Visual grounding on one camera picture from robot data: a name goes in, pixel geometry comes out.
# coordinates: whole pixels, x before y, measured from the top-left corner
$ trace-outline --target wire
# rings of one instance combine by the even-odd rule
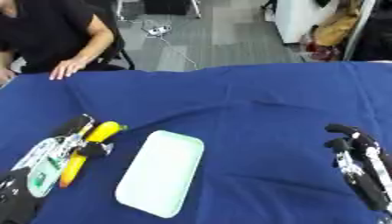
[[[197,64],[196,62],[194,62],[193,60],[191,60],[190,58],[188,58],[184,53],[182,53],[182,52],[180,52],[180,51],[177,51],[177,50],[174,48],[174,46],[173,46],[169,41],[167,41],[166,39],[164,39],[163,36],[160,36],[159,39],[162,40],[163,42],[165,42],[165,43],[169,46],[169,48],[170,48],[172,51],[174,51],[175,53],[181,55],[181,56],[184,57],[184,59],[186,59],[187,61],[191,62],[191,63],[193,64],[195,70],[198,70],[198,69],[199,69],[198,64]]]
[[[159,38],[161,41],[163,41],[164,43],[166,43],[167,46],[168,46],[172,51],[174,51],[175,53],[181,55],[185,60],[187,60],[187,61],[189,61],[190,63],[192,63],[193,66],[194,66],[194,68],[195,68],[195,70],[198,70],[198,69],[199,69],[199,66],[198,66],[198,64],[197,64],[196,62],[194,62],[193,60],[191,60],[191,59],[190,59],[189,57],[187,57],[184,53],[182,53],[182,52],[180,52],[180,51],[177,51],[177,50],[174,48],[174,46],[173,46],[169,41],[167,41],[166,39],[164,39],[164,37],[163,37],[164,34],[159,35],[159,36],[149,36],[149,34],[150,34],[149,30],[150,30],[150,29],[155,29],[155,28],[158,28],[158,27],[161,27],[161,26],[162,26],[162,25],[159,25],[157,21],[152,20],[152,19],[126,20],[124,16],[120,16],[120,20],[119,20],[119,21],[121,21],[121,22],[127,22],[127,23],[132,23],[132,24],[139,24],[139,23],[142,23],[141,30],[144,31],[144,32],[147,32],[147,38]],[[146,24],[147,24],[147,23],[151,23],[151,24],[153,24],[153,26],[152,26],[150,29],[148,29],[148,28],[146,28]],[[172,28],[172,14],[169,14],[169,15],[168,15],[167,20],[166,20],[165,23],[166,23],[165,26],[170,26],[170,27]]]

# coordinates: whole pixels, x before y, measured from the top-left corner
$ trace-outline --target white cabinet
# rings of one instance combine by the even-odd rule
[[[339,0],[332,0],[321,8],[315,0],[278,0],[276,26],[285,44],[297,43],[312,26],[329,18],[338,8]]]

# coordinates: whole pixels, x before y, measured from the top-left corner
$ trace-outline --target white tray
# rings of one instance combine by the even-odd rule
[[[115,191],[121,204],[162,218],[179,213],[204,144],[163,130],[152,133]]]

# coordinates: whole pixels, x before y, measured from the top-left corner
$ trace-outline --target blue tablecloth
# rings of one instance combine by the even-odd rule
[[[275,64],[190,73],[25,75],[0,91],[0,171],[81,113],[115,120],[110,157],[54,189],[38,224],[375,223],[332,168],[328,123],[363,128],[392,149],[392,66]],[[115,189],[146,137],[169,130],[206,151],[183,209],[161,219],[120,205]]]

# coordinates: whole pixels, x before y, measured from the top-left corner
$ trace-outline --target floor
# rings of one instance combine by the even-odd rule
[[[264,2],[201,0],[202,19],[195,18],[193,10],[187,16],[141,15],[140,3],[126,3],[122,14],[133,23],[121,22],[119,26],[137,69],[146,71],[301,62],[290,48],[282,45],[273,23],[263,20],[260,5]],[[172,26],[172,31],[164,36],[167,42],[148,38],[141,29],[154,25]]]

